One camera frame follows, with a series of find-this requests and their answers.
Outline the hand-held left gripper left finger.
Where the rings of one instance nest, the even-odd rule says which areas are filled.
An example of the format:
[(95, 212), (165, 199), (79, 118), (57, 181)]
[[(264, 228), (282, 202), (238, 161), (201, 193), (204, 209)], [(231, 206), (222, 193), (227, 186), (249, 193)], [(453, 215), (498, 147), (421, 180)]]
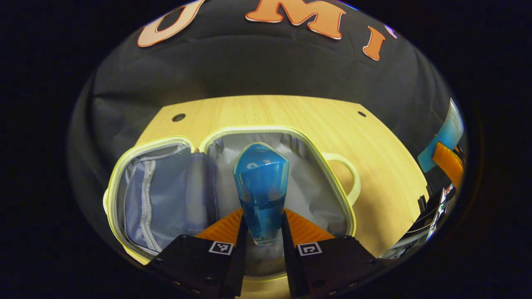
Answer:
[(239, 208), (196, 236), (178, 236), (148, 263), (148, 271), (186, 298), (239, 297), (247, 233)]

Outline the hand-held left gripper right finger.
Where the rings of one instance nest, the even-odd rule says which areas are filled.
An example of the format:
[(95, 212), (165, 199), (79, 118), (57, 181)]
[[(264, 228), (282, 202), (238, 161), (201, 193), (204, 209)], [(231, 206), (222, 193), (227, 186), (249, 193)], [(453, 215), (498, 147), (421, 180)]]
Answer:
[(292, 298), (342, 298), (381, 269), (353, 236), (335, 237), (289, 209), (281, 231)]

